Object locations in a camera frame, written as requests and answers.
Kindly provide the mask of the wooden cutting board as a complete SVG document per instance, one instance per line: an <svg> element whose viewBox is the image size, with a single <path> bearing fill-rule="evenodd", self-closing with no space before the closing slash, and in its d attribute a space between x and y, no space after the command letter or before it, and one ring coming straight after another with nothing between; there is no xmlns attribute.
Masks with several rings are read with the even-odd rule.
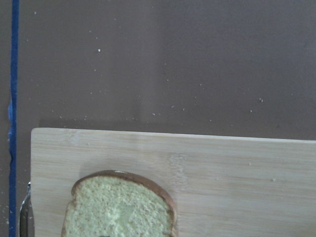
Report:
<svg viewBox="0 0 316 237"><path fill-rule="evenodd" d="M139 174L177 207L181 237L313 237L315 141L35 128L35 235L61 235L71 188L101 170Z"/></svg>

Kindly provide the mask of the bread slice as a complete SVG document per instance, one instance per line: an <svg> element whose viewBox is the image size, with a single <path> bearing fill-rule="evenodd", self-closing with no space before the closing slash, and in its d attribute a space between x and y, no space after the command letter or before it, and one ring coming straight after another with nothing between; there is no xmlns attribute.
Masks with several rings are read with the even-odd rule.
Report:
<svg viewBox="0 0 316 237"><path fill-rule="evenodd" d="M133 173L106 170L75 182L63 237L175 237L173 199L161 186Z"/></svg>

